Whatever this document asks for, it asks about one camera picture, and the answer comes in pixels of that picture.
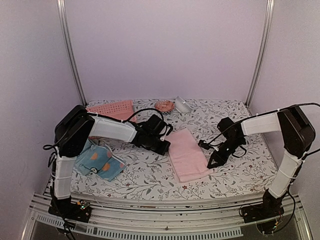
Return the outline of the pink plastic basket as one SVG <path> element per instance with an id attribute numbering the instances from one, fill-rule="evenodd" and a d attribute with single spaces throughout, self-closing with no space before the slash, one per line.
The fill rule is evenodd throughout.
<path id="1" fill-rule="evenodd" d="M 95 106 L 87 106 L 85 108 L 89 113 L 96 115 L 97 117 L 108 117 L 111 119 L 116 119 L 120 121 L 130 120 L 135 122 L 137 120 L 136 116 L 133 116 L 134 103 L 133 100 L 122 100 L 110 103 L 98 104 Z"/>

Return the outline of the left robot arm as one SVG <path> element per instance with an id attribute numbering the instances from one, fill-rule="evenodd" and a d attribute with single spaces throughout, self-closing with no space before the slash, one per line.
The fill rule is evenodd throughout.
<path id="1" fill-rule="evenodd" d="M 76 158 L 83 151 L 89 137 L 103 137 L 131 143 L 158 155 L 168 152 L 170 142 L 164 138 L 173 130 L 166 123 L 162 113 L 152 115 L 143 122 L 133 122 L 130 118 L 115 119 L 87 111 L 82 105 L 75 106 L 54 129 L 55 139 L 50 149 L 56 155 L 53 195 L 57 198 L 55 209 L 63 216 L 74 213 L 70 185 Z"/>

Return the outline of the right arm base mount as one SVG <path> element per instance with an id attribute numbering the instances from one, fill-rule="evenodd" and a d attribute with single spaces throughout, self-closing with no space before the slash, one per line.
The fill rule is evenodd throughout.
<path id="1" fill-rule="evenodd" d="M 245 223 L 265 220 L 272 217 L 281 216 L 284 214 L 282 200 L 287 192 L 278 198 L 271 195 L 267 189 L 262 196 L 262 203 L 248 205 L 239 209 L 239 215 L 243 218 Z"/>

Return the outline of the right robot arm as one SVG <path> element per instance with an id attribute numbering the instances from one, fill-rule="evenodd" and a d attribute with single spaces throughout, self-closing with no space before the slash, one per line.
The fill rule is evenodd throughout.
<path id="1" fill-rule="evenodd" d="M 283 141 L 283 158 L 276 177 L 266 191 L 269 198 L 259 206 L 262 218 L 269 218 L 278 210 L 275 200 L 282 198 L 295 181 L 305 159 L 312 154 L 310 148 L 316 138 L 316 131 L 301 109 L 303 104 L 294 104 L 285 108 L 250 116 L 238 121 L 226 117 L 217 125 L 225 141 L 212 144 L 200 140 L 198 145 L 206 150 L 213 149 L 207 168 L 213 169 L 226 164 L 238 148 L 245 145 L 245 138 L 256 134 L 279 132 Z"/>

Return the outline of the blue patterned towel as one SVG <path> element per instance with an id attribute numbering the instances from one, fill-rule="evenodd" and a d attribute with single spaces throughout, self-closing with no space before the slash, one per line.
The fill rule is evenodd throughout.
<path id="1" fill-rule="evenodd" d="M 88 139 L 82 152 L 76 157 L 74 167 L 84 176 L 95 174 L 111 182 L 126 168 L 126 163 L 107 145 L 100 146 Z"/>

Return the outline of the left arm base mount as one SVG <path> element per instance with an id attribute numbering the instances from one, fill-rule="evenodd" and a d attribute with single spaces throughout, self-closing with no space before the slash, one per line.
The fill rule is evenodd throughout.
<path id="1" fill-rule="evenodd" d="M 92 208 L 90 203 L 79 200 L 75 203 L 72 198 L 57 199 L 54 195 L 51 197 L 48 213 L 61 217 L 64 220 L 74 220 L 78 222 L 88 223 L 91 217 Z"/>

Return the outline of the pink terry towel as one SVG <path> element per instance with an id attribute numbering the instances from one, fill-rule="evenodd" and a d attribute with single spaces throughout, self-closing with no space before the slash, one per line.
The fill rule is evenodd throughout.
<path id="1" fill-rule="evenodd" d="M 180 183 L 195 181 L 215 172 L 213 168 L 207 168 L 208 160 L 188 129 L 170 133 L 166 140 L 170 142 L 168 155 Z"/>

